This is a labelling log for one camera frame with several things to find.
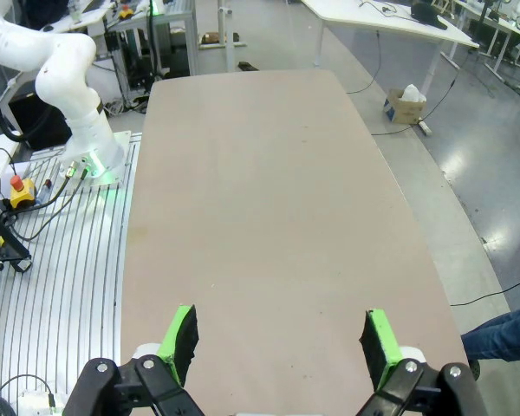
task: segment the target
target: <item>concrete floor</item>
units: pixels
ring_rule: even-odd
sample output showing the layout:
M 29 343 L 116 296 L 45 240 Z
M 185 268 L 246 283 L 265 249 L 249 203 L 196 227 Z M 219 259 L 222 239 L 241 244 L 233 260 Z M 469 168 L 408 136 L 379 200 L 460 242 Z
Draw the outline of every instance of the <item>concrete floor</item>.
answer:
M 240 0 L 233 8 L 236 29 L 248 43 L 236 50 L 237 61 L 261 70 L 312 68 L 317 21 L 306 7 L 284 0 Z M 198 0 L 197 16 L 201 33 L 217 30 L 215 2 Z M 374 32 L 331 29 L 333 33 L 326 29 L 324 35 L 322 68 L 333 71 L 347 91 L 363 88 L 378 63 Z M 350 95 L 374 133 L 400 129 L 381 112 L 384 91 L 420 85 L 432 53 L 431 44 L 412 38 L 384 33 L 380 40 L 383 58 L 377 83 Z M 458 63 L 465 61 L 465 54 L 459 48 Z M 199 66 L 202 74 L 223 72 L 223 51 L 201 51 Z M 520 97 L 475 56 L 467 58 L 464 69 L 471 74 L 461 72 L 428 120 L 432 137 L 419 137 L 413 130 L 376 137 L 419 221 L 450 303 L 520 280 Z M 439 63 L 428 108 L 443 96 L 455 74 L 445 60 Z M 520 72 L 514 76 L 520 78 Z M 114 130 L 140 131 L 143 120 L 130 113 L 112 119 L 112 125 Z M 520 308 L 520 289 L 453 311 L 464 332 L 510 308 Z M 478 385 L 490 415 L 520 415 L 520 362 L 483 362 Z

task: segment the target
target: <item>red button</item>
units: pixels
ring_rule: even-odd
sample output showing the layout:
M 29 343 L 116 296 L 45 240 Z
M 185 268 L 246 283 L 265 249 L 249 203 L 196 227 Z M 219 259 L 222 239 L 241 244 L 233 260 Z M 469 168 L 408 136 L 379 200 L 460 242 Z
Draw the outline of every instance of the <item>red button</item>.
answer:
M 23 181 L 21 180 L 19 175 L 15 175 L 11 180 L 10 184 L 14 187 L 14 189 L 18 192 L 21 192 L 24 188 Z

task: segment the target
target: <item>white desk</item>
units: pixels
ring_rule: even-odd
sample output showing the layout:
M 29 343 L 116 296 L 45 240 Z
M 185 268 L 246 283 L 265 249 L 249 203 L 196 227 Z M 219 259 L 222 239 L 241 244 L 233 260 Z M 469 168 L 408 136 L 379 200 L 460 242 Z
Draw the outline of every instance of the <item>white desk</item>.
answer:
M 439 61 L 439 53 L 443 41 L 456 42 L 477 48 L 478 45 L 471 41 L 470 37 L 457 29 L 444 19 L 439 20 L 447 26 L 446 30 L 438 29 L 433 26 L 418 23 L 414 20 L 407 20 L 410 17 L 410 8 L 394 4 L 397 9 L 396 16 L 404 18 L 383 16 L 372 6 L 365 4 L 359 7 L 359 0 L 303 0 L 309 9 L 320 18 L 320 29 L 316 44 L 315 65 L 320 65 L 320 53 L 322 52 L 323 30 L 327 23 L 344 23 L 360 29 L 385 30 L 390 32 L 400 32 L 404 35 L 420 37 L 428 42 L 435 42 L 435 53 L 427 71 L 426 79 L 420 89 L 422 94 L 427 91 L 432 83 L 435 69 Z M 381 10 L 383 4 L 374 3 L 374 6 Z
M 458 17 L 458 23 L 457 28 L 462 29 L 465 25 L 466 18 L 470 18 L 472 20 L 477 20 L 482 14 L 482 10 L 474 7 L 472 4 L 465 3 L 461 0 L 454 0 L 455 4 L 458 4 L 462 7 L 462 11 L 460 12 L 460 16 Z M 495 28 L 495 34 L 493 35 L 493 39 L 491 39 L 491 43 L 489 45 L 489 48 L 487 49 L 487 53 L 480 52 L 482 55 L 491 56 L 491 51 L 493 49 L 493 46 L 495 45 L 495 41 L 497 40 L 497 35 L 499 31 L 502 31 L 506 33 L 506 40 L 504 41 L 503 48 L 501 49 L 501 53 L 499 54 L 499 57 L 497 58 L 497 62 L 495 62 L 495 66 L 491 67 L 488 63 L 485 64 L 485 66 L 501 81 L 503 81 L 503 77 L 499 75 L 498 69 L 499 65 L 501 65 L 501 62 L 503 61 L 504 52 L 506 51 L 506 47 L 509 43 L 510 36 L 512 32 L 517 33 L 520 35 L 520 29 L 517 28 L 514 23 L 507 22 L 503 18 L 499 17 L 499 21 L 495 21 L 490 19 L 489 17 L 486 17 L 484 20 L 485 24 L 490 25 L 492 28 Z M 451 47 L 451 51 L 449 52 L 449 55 L 442 54 L 443 57 L 455 68 L 458 68 L 457 63 L 453 60 L 454 54 L 457 50 L 457 43 L 453 43 Z M 518 56 L 516 58 L 516 61 L 520 57 L 520 52 L 518 53 Z
M 106 14 L 113 8 L 114 2 L 110 2 L 109 0 L 104 0 L 102 6 L 98 9 L 88 11 L 87 13 L 81 14 L 81 21 L 75 22 L 73 17 L 67 15 L 62 19 L 58 20 L 56 23 L 50 24 L 52 26 L 52 33 L 65 33 L 70 30 L 76 30 L 80 28 L 85 28 L 93 24 L 100 23 L 102 24 L 102 19 L 106 16 Z

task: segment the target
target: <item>cardboard box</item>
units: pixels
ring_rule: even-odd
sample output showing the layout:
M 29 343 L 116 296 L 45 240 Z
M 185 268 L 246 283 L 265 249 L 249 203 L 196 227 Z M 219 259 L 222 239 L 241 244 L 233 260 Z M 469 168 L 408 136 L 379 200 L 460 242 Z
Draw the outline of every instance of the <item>cardboard box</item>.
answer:
M 392 123 L 417 124 L 426 108 L 426 102 L 399 100 L 404 89 L 390 89 L 383 105 L 383 111 Z

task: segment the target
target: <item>slotted metal plate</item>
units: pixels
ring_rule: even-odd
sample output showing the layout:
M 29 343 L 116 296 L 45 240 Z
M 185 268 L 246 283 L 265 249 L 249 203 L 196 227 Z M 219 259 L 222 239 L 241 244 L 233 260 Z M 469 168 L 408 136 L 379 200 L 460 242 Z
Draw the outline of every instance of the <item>slotted metal plate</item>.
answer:
M 134 134 L 122 182 L 82 186 L 37 239 L 24 243 L 33 259 L 28 272 L 6 265 L 0 273 L 0 386 L 18 374 L 35 374 L 55 393 L 69 394 L 89 359 L 119 362 L 123 263 L 139 148 L 140 134 Z M 35 169 L 37 188 L 54 177 L 60 151 L 33 155 L 29 169 Z M 33 235 L 66 198 L 22 216 L 17 231 Z M 0 394 L 14 403 L 26 391 L 44 388 L 25 377 Z

